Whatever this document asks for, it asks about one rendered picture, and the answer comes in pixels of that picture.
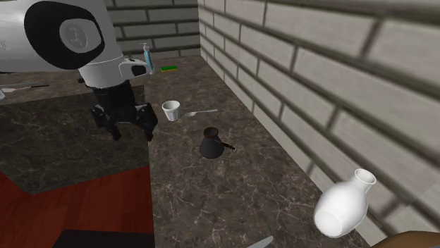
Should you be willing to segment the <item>white vase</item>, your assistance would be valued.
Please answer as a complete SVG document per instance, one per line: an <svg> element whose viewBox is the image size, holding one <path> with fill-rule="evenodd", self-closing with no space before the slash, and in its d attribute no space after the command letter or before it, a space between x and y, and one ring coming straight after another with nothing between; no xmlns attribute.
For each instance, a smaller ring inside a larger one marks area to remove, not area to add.
<svg viewBox="0 0 440 248"><path fill-rule="evenodd" d="M367 193L377 182L365 169L356 169L347 181L325 191L314 210L314 224L327 237L339 238L355 229L367 215Z"/></svg>

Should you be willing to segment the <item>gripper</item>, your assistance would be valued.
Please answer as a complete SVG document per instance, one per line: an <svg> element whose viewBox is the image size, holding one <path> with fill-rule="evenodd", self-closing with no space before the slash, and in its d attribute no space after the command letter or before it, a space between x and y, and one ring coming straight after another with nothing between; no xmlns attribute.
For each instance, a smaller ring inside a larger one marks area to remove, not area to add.
<svg viewBox="0 0 440 248"><path fill-rule="evenodd" d="M108 88L93 87L92 91L98 103L91 108L91 112L98 128L105 128L118 141L121 133L116 123L135 122L144 131L147 141L152 141L158 118L150 103L136 106L129 80Z"/></svg>

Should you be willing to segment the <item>silver spoon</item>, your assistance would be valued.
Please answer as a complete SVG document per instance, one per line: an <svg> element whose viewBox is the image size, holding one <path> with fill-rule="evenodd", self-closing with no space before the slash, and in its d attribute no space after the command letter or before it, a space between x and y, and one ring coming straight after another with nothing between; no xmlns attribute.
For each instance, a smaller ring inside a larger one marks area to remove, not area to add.
<svg viewBox="0 0 440 248"><path fill-rule="evenodd" d="M186 116L186 117L193 117L193 116L195 116L198 113L213 113L213 112L217 112L217 111L218 111L218 109L210 109L210 110L205 110L205 111L191 111L191 112L185 113L184 116Z"/></svg>

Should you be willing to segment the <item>brown wooden object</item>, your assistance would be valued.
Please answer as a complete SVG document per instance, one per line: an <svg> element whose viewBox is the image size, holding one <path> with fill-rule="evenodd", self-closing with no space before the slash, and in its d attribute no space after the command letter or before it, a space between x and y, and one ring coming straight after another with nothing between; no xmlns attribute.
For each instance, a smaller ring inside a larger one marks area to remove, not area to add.
<svg viewBox="0 0 440 248"><path fill-rule="evenodd" d="M440 232L407 231L389 236L371 248L439 248Z"/></svg>

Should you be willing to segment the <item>white cup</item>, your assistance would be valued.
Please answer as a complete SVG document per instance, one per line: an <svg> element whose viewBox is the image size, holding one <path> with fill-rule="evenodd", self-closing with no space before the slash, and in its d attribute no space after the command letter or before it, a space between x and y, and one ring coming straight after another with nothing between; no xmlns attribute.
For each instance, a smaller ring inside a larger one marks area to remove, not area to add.
<svg viewBox="0 0 440 248"><path fill-rule="evenodd" d="M180 105L180 102L175 100L166 101L161 105L169 121L174 122L178 120Z"/></svg>

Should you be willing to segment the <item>silver knife blade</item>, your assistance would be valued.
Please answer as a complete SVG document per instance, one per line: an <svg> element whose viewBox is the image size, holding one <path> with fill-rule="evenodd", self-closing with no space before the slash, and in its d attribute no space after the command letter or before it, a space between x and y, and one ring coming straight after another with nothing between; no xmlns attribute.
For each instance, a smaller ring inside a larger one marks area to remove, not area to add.
<svg viewBox="0 0 440 248"><path fill-rule="evenodd" d="M266 248L273 240L274 240L274 237L269 236L269 237L264 238L263 240L260 240L254 244L251 244L247 248Z"/></svg>

